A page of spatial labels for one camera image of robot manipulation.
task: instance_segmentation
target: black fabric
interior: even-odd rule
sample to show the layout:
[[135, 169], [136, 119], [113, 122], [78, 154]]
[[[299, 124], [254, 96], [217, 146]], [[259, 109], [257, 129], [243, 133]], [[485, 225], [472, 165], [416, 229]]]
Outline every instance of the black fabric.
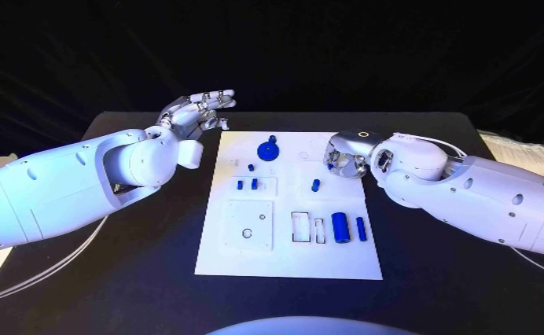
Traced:
[[[365, 126], [381, 134], [427, 134], [491, 158], [468, 118], [456, 113], [230, 112], [228, 117], [233, 131]], [[86, 138], [155, 120], [155, 113], [107, 112]], [[220, 131], [200, 141], [201, 168], [179, 168], [159, 192], [110, 216], [68, 267], [0, 300], [3, 333], [202, 334], [285, 315], [354, 318], [425, 334], [541, 332], [541, 269], [510, 248], [397, 205], [373, 176], [363, 183], [383, 281], [195, 275]], [[61, 260], [96, 226], [19, 246], [0, 269], [0, 290]]]
[[543, 142], [541, 0], [0, 0], [0, 152], [104, 110], [459, 111]]

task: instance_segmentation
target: black backdrop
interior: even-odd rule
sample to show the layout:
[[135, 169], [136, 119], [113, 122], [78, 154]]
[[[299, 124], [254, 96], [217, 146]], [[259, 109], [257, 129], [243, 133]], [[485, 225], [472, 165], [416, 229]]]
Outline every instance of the black backdrop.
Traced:
[[238, 111], [459, 111], [544, 140], [541, 0], [0, 1], [2, 153], [227, 88]]

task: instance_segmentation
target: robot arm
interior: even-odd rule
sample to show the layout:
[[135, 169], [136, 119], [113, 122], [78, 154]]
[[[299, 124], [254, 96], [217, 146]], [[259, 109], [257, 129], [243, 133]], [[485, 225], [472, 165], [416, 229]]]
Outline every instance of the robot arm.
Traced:
[[233, 90], [181, 97], [156, 125], [129, 129], [16, 160], [0, 168], [0, 248], [74, 231], [150, 196], [176, 165], [198, 168], [202, 132], [227, 127], [215, 109]]
[[429, 138], [342, 132], [329, 141], [325, 165], [358, 179], [370, 168], [390, 198], [477, 237], [544, 253], [544, 177], [466, 154], [448, 156]]

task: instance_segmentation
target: blue object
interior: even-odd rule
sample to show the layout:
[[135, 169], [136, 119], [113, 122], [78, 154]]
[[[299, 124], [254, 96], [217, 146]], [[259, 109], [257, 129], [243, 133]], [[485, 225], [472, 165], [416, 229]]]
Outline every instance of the blue object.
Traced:
[[270, 162], [277, 159], [280, 155], [280, 148], [276, 145], [276, 136], [270, 136], [269, 141], [263, 142], [257, 148], [257, 156]]
[[350, 238], [347, 214], [342, 212], [338, 212], [331, 217], [332, 217], [332, 229], [335, 231], [335, 241], [337, 243], [348, 243], [351, 238]]
[[314, 190], [315, 192], [319, 191], [319, 184], [321, 184], [319, 179], [315, 179], [315, 184], [312, 185], [312, 190]]
[[357, 228], [360, 230], [360, 240], [367, 240], [367, 231], [365, 231], [365, 223], [363, 222], [363, 217], [357, 217]]

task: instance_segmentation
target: table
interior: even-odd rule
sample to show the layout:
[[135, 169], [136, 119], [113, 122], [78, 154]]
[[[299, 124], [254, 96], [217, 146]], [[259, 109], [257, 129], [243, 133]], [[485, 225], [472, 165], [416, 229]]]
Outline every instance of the table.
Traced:
[[[233, 131], [402, 131], [492, 158], [459, 113], [223, 114]], [[152, 112], [106, 112], [84, 139], [146, 128], [155, 120]], [[194, 275], [220, 131], [207, 132], [201, 142], [201, 168], [179, 167], [162, 190], [110, 216], [71, 265], [0, 300], [3, 333], [207, 333], [285, 315], [354, 318], [420, 333], [543, 330], [541, 270], [510, 248], [399, 206], [370, 175], [363, 181], [383, 281]], [[52, 265], [96, 226], [18, 247], [0, 270], [0, 288]]]

